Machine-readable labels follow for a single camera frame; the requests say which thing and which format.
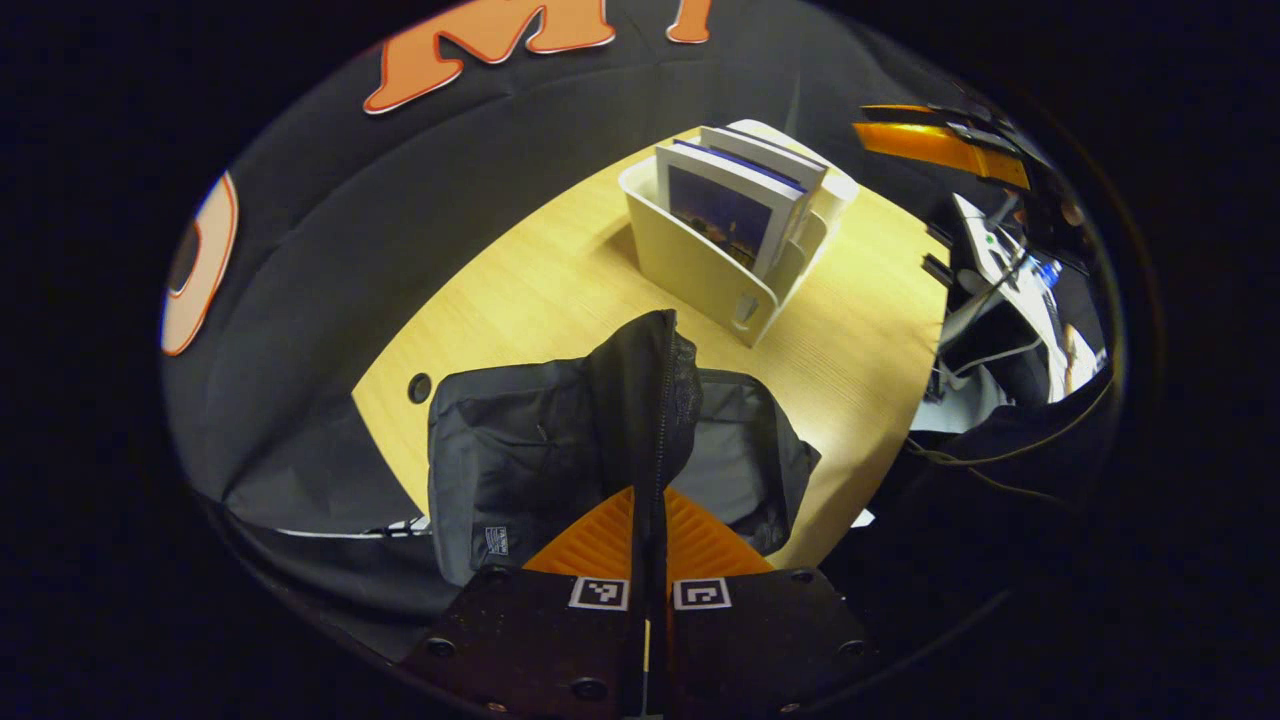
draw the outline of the bag label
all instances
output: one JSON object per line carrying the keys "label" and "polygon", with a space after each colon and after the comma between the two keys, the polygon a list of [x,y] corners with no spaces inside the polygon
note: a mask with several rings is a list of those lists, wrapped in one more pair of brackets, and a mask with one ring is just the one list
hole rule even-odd
{"label": "bag label", "polygon": [[484,529],[484,541],[489,546],[489,555],[507,555],[507,527]]}

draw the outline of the zipper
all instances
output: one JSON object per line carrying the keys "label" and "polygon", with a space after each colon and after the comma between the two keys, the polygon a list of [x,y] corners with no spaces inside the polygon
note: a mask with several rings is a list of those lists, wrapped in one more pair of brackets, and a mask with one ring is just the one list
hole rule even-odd
{"label": "zipper", "polygon": [[[659,506],[662,505],[662,469],[663,469],[663,454],[667,447],[667,410],[671,405],[671,383],[672,383],[672,364],[675,359],[676,350],[676,329],[671,329],[671,336],[667,340],[667,356],[666,363],[662,369],[662,405],[658,413],[658,448],[654,451],[654,459],[657,460],[657,470],[654,473],[653,483],[653,498],[649,505],[649,529],[658,521]],[[667,579],[662,578],[662,591],[667,592]]]}
{"label": "zipper", "polygon": [[[662,512],[663,512],[663,498],[662,498],[663,484],[662,484],[662,478],[663,478],[663,468],[666,465],[664,464],[664,456],[666,456],[666,450],[667,450],[667,415],[669,415],[669,407],[671,407],[671,386],[672,386],[673,379],[675,379],[673,378],[673,375],[675,375],[673,365],[675,365],[675,350],[676,350],[676,328],[673,327],[675,325],[675,318],[671,318],[671,315],[668,314],[668,319],[671,320],[672,327],[668,328],[668,333],[669,334],[667,336],[667,352],[666,352],[666,356],[663,359],[664,363],[663,363],[663,369],[662,369],[662,401],[660,401],[660,405],[659,405],[659,409],[658,409],[658,443],[657,443],[657,447],[654,448],[655,469],[654,469],[654,478],[653,478],[653,480],[654,480],[653,482],[653,495],[649,497],[649,537],[646,538],[648,544],[649,544],[650,555],[648,555],[645,557],[645,569],[644,569],[645,574],[649,574],[649,571],[653,570],[655,565],[658,565],[658,562],[657,562],[657,553],[660,552],[660,551],[666,551],[666,542],[664,542],[666,538],[662,538],[663,539],[663,544],[662,544],[660,548],[658,547],[659,538],[658,538],[657,528],[658,528],[658,520],[662,518]],[[649,578],[649,588],[650,588],[649,589],[649,597],[645,598],[645,635],[644,635],[645,639],[644,639],[644,652],[645,652],[645,660],[646,660],[646,662],[645,662],[645,667],[644,667],[644,682],[643,682],[643,685],[641,685],[641,696],[640,696],[641,697],[641,701],[640,701],[641,702],[641,715],[645,715],[645,714],[650,712],[650,708],[649,708],[649,693],[653,691],[653,683],[650,682],[650,680],[653,680],[653,678],[650,676],[652,662],[654,662],[654,661],[658,662],[658,667],[666,669],[666,666],[667,666],[664,659],[653,659],[653,656],[652,656],[652,651],[653,651],[653,646],[652,646],[653,634],[650,633],[650,628],[652,628],[653,624],[658,625],[658,632],[659,633],[666,634],[666,632],[667,632],[667,624],[664,621],[662,621],[662,620],[666,620],[666,618],[660,618],[660,616],[655,615],[655,614],[663,614],[663,615],[666,614],[667,577],[666,577],[666,564],[664,562],[662,564],[662,568],[663,568],[663,573],[662,573],[663,577],[660,577],[660,578]],[[660,598],[662,602],[657,602],[657,603],[653,602],[654,597]],[[662,648],[663,652],[667,651],[666,643],[659,643],[659,647]]]}

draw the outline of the screw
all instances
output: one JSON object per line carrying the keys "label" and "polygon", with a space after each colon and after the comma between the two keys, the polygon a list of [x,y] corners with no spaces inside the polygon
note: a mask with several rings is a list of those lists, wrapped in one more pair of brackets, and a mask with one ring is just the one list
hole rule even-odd
{"label": "screw", "polygon": [[453,657],[458,650],[444,638],[431,638],[426,641],[426,651],[436,657]]}
{"label": "screw", "polygon": [[600,701],[609,694],[609,688],[595,678],[579,678],[570,683],[568,688],[579,700]]}
{"label": "screw", "polygon": [[840,655],[851,655],[856,657],[865,651],[867,651],[867,643],[864,643],[863,641],[849,641],[845,644],[840,646],[840,650],[836,652],[838,652]]}

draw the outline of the black fabric backdrop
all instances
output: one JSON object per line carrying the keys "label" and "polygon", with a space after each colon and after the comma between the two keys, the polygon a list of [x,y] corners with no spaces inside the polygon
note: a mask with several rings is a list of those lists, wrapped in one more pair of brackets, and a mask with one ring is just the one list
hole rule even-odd
{"label": "black fabric backdrop", "polygon": [[376,117],[361,108],[379,82],[372,49],[266,128],[230,164],[241,220],[223,284],[196,341],[163,361],[192,484],[268,528],[352,533],[413,515],[349,398],[358,378],[506,229],[682,129],[763,120],[922,218],[951,191],[1000,201],[965,173],[859,146],[863,104],[965,105],[884,37],[797,3],[721,0],[703,45],[666,41],[671,18],[616,0],[612,44],[520,46],[500,65],[442,41],[466,58],[462,76]]}

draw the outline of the black cable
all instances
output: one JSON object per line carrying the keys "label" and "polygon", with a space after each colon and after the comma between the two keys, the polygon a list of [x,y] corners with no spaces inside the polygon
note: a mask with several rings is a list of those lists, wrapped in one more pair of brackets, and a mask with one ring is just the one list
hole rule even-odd
{"label": "black cable", "polygon": [[895,661],[888,667],[868,678],[864,678],[841,691],[837,691],[817,702],[810,703],[809,710],[817,711],[829,707],[837,702],[847,701],[870,688],[874,688],[882,682],[899,675],[900,673],[915,665],[916,662],[927,659],[929,655],[933,655],[938,650],[946,647],[946,644],[950,643],[951,641],[969,632],[974,625],[977,625],[979,621],[984,620],[992,612],[995,612],[1012,594],[1014,591],[1009,588],[1000,591],[998,593],[993,594],[987,602],[982,603],[980,607],[978,607],[977,610],[966,615],[963,620],[951,626],[951,629],[942,633],[937,638],[929,641],[915,652],[908,655],[906,657],[902,657],[901,660]]}
{"label": "black cable", "polygon": [[988,462],[998,462],[1001,460],[1007,460],[1010,457],[1018,457],[1019,455],[1024,455],[1024,454],[1030,452],[1030,451],[1033,451],[1033,450],[1036,450],[1038,447],[1044,447],[1046,445],[1053,442],[1055,439],[1057,439],[1057,438],[1062,437],[1064,434],[1066,434],[1068,432],[1070,432],[1071,428],[1074,428],[1074,427],[1079,425],[1080,423],[1083,423],[1084,419],[1088,418],[1102,404],[1102,400],[1105,397],[1107,397],[1107,391],[1111,389],[1111,383],[1114,383],[1114,382],[1115,382],[1114,378],[1108,379],[1107,384],[1102,386],[1102,389],[1098,392],[1098,396],[1093,398],[1093,402],[1091,402],[1089,406],[1084,409],[1084,411],[1082,411],[1079,415],[1076,415],[1075,419],[1073,419],[1070,423],[1068,423],[1066,425],[1064,425],[1062,428],[1060,428],[1055,433],[1050,434],[1048,437],[1041,438],[1041,439],[1038,439],[1038,441],[1036,441],[1036,442],[1033,442],[1030,445],[1019,447],[1016,450],[1010,450],[1009,452],[1002,452],[1002,454],[996,455],[993,457],[975,457],[975,459],[970,459],[970,460],[960,460],[960,459],[957,459],[957,457],[955,457],[952,455],[948,455],[946,452],[941,452],[941,451],[937,451],[937,450],[924,450],[923,447],[920,447],[919,443],[916,443],[911,438],[906,438],[906,439],[908,439],[908,442],[910,442],[914,446],[913,450],[911,450],[913,454],[924,457],[925,460],[928,460],[929,462],[933,462],[934,465],[948,465],[948,466],[954,466],[954,468],[969,468],[969,466],[973,466],[973,465],[986,465]]}
{"label": "black cable", "polygon": [[[978,307],[973,311],[972,315],[969,315],[969,319],[965,320],[964,327],[961,327],[956,332],[956,334],[951,338],[951,342],[948,342],[947,346],[951,346],[952,343],[955,343],[955,341],[960,340],[961,337],[964,337],[966,332],[969,332],[969,327],[973,325],[974,320],[977,320],[979,315],[982,315],[982,310],[987,306],[987,301],[991,300],[991,296],[995,295],[996,291],[1000,290],[1000,286],[1005,284],[1009,281],[1009,278],[1014,277],[1014,273],[1018,272],[1018,268],[1020,268],[1023,263],[1027,261],[1027,259],[1030,256],[1030,250],[1028,249],[1028,245],[1029,243],[1023,242],[1023,245],[1020,246],[1021,252],[1019,254],[1018,259],[1014,260],[1009,265],[1009,268],[1005,269],[1005,274],[1000,275],[1000,279],[997,279],[995,284],[992,284],[991,287],[988,287],[982,292],[982,300],[978,301]],[[943,348],[938,348],[940,355],[942,354],[942,350]]]}
{"label": "black cable", "polygon": [[[955,466],[956,465],[956,462],[947,462],[947,461],[943,461],[943,460],[936,460],[936,457],[940,457],[940,456],[955,460],[955,457],[951,457],[950,455],[947,455],[945,452],[940,452],[940,451],[936,451],[936,450],[924,450],[924,447],[922,447],[920,443],[915,442],[911,438],[906,438],[906,442],[909,442],[911,445],[910,452],[913,455],[923,457],[924,460],[929,461],[933,465],[938,465],[940,468],[948,468],[948,466]],[[1005,483],[1001,483],[998,480],[991,479],[991,477],[988,477],[988,475],[978,471],[975,468],[968,468],[966,466],[965,470],[968,470],[970,475],[978,478],[979,480],[987,483],[988,486],[991,486],[991,487],[993,487],[993,488],[996,488],[998,491],[1009,492],[1009,493],[1014,493],[1014,495],[1021,495],[1021,496],[1025,496],[1025,497],[1034,497],[1036,500],[1043,500],[1044,502],[1050,502],[1050,503],[1056,505],[1056,506],[1059,506],[1059,507],[1061,507],[1064,510],[1071,510],[1073,509],[1071,503],[1069,503],[1068,501],[1062,500],[1061,497],[1055,497],[1052,495],[1043,493],[1043,492],[1034,491],[1034,489],[1029,489],[1029,488],[1019,488],[1019,487],[1014,487],[1014,486],[1006,486]]]}

